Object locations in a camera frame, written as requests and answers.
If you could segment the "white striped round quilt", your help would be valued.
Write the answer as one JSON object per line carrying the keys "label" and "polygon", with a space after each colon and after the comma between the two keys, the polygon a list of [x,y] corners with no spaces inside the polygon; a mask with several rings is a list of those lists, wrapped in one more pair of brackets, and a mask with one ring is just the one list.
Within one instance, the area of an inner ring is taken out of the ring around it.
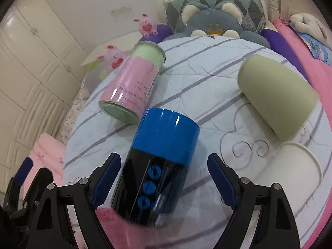
{"label": "white striped round quilt", "polygon": [[[281,146],[276,134],[241,93],[238,71],[247,57],[256,54],[300,73],[286,58],[245,40],[188,37],[159,46],[167,59],[148,107],[176,111],[200,127],[184,189],[164,228],[139,227],[116,216],[110,208],[115,185],[96,212],[115,248],[213,248],[232,211],[222,204],[208,173],[208,155],[218,153],[239,175],[256,179]],[[66,184],[90,176],[112,152],[120,154],[123,167],[137,126],[123,124],[99,107],[113,76],[95,88],[77,117],[65,151]],[[293,141],[306,146],[322,169],[322,183],[305,201],[300,201],[294,214],[300,245],[310,248],[331,214],[331,208],[327,208],[331,191],[331,128],[320,102]]]}

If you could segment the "wall socket panel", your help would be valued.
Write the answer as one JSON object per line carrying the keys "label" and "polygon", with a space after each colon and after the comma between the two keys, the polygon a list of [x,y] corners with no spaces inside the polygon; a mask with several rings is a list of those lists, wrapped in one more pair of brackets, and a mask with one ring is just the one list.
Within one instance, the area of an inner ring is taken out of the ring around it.
{"label": "wall socket panel", "polygon": [[126,21],[133,18],[133,12],[130,5],[125,5],[117,9],[113,9],[110,11],[110,14],[115,21]]}

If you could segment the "pink pig toy front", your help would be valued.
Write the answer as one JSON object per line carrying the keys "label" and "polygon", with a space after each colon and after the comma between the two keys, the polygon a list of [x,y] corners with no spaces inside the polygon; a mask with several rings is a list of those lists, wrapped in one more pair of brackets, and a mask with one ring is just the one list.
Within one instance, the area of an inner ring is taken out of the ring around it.
{"label": "pink pig toy front", "polygon": [[118,49],[116,46],[106,46],[107,52],[97,57],[96,61],[105,61],[109,71],[117,69],[126,59],[126,52]]}

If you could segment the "pink pig toy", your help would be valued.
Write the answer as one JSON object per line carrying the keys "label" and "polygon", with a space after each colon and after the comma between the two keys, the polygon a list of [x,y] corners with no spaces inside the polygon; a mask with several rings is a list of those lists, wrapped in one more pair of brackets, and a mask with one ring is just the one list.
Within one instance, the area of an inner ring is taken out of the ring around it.
{"label": "pink pig toy", "polygon": [[145,13],[139,19],[134,19],[134,22],[139,24],[139,32],[144,38],[151,35],[158,35],[157,24]]}
{"label": "pink pig toy", "polygon": [[97,57],[96,61],[105,61],[109,71],[117,69],[126,59],[126,52],[118,49],[116,46],[106,46],[107,52]]}

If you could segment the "olive green paper cup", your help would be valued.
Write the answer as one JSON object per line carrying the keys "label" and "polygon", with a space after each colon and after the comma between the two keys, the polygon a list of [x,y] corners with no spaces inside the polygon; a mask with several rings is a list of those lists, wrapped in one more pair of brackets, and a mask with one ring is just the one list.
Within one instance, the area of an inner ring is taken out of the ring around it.
{"label": "olive green paper cup", "polygon": [[300,131],[319,96],[301,74],[261,55],[247,58],[237,82],[245,97],[283,142]]}

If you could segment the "light pink folded blanket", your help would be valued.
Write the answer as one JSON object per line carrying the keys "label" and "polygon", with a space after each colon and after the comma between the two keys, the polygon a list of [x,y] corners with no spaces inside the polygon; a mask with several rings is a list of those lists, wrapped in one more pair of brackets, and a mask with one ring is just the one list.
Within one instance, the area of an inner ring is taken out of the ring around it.
{"label": "light pink folded blanket", "polygon": [[33,161],[33,167],[23,184],[23,198],[40,168],[48,168],[53,175],[58,187],[63,186],[63,158],[66,146],[47,133],[42,133],[34,143],[29,157]]}

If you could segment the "cream wooden headboard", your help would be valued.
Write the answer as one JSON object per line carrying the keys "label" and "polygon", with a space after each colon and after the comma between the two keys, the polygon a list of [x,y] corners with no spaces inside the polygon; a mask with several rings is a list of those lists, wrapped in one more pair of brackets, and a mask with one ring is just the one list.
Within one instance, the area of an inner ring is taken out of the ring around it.
{"label": "cream wooden headboard", "polygon": [[269,21],[289,20],[291,15],[309,13],[315,15],[317,8],[312,0],[270,0]]}

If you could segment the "blue and black cup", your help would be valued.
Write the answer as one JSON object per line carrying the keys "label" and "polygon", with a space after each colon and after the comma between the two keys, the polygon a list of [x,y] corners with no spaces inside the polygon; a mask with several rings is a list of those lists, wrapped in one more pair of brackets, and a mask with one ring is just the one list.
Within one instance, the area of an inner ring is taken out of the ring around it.
{"label": "blue and black cup", "polygon": [[148,109],[125,160],[111,207],[124,220],[165,227],[175,211],[200,128],[189,117]]}

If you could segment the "grey sun cushion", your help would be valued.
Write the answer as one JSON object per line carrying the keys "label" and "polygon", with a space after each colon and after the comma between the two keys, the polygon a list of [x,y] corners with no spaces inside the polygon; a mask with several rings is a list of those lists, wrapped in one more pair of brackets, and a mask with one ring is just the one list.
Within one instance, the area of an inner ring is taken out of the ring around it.
{"label": "grey sun cushion", "polygon": [[89,94],[109,75],[109,69],[105,61],[95,61],[88,66],[88,73],[85,76],[85,87]]}

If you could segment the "white paper cup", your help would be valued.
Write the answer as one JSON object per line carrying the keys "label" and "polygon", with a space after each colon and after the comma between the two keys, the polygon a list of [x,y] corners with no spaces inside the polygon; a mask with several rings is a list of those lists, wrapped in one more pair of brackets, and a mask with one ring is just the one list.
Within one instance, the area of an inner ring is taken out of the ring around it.
{"label": "white paper cup", "polygon": [[300,212],[322,182],[320,163],[304,145],[287,141],[254,182],[261,186],[282,186],[294,213]]}

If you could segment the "pink pig toy rear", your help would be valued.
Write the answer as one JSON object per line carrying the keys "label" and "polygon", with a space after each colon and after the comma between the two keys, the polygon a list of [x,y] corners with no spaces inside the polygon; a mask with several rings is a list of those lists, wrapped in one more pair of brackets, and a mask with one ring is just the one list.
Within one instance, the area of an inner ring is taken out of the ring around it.
{"label": "pink pig toy rear", "polygon": [[139,24],[139,32],[144,38],[151,35],[158,35],[157,24],[145,13],[139,19],[134,19],[134,22]]}

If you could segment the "triangle patterned pillow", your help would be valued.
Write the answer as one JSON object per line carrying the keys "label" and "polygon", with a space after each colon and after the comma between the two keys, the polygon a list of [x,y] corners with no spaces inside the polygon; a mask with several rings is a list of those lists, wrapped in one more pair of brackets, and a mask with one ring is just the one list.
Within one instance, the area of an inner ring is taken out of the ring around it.
{"label": "triangle patterned pillow", "polygon": [[233,2],[244,15],[243,27],[260,34],[266,26],[267,14],[265,5],[261,0],[161,0],[163,8],[160,12],[172,31],[181,31],[181,11],[189,2],[202,3],[208,7],[214,7],[222,2]]}

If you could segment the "grey bear plush pillow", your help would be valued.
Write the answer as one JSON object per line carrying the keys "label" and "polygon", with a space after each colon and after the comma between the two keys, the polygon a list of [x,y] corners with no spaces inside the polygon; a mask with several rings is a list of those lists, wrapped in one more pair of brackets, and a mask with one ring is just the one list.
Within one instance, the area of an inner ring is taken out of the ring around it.
{"label": "grey bear plush pillow", "polygon": [[181,11],[181,31],[166,40],[198,37],[224,36],[243,39],[270,48],[269,41],[260,32],[255,31],[253,21],[245,16],[233,2],[221,2],[214,7],[202,3],[190,2]]}

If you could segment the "white wardrobe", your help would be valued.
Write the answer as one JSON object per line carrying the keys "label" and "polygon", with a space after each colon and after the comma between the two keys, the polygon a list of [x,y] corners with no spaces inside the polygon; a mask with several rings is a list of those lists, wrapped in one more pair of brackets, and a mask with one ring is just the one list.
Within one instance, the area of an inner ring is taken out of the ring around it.
{"label": "white wardrobe", "polygon": [[46,0],[15,0],[1,21],[1,191],[39,136],[56,136],[87,53]]}

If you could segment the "purple pillow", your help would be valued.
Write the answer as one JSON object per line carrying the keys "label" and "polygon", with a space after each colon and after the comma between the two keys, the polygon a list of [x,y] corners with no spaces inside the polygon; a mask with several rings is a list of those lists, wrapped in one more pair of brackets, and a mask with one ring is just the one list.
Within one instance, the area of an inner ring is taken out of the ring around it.
{"label": "purple pillow", "polygon": [[261,35],[269,41],[273,51],[287,59],[293,66],[296,67],[307,82],[310,83],[309,77],[298,60],[298,57],[280,33],[270,29],[263,29]]}

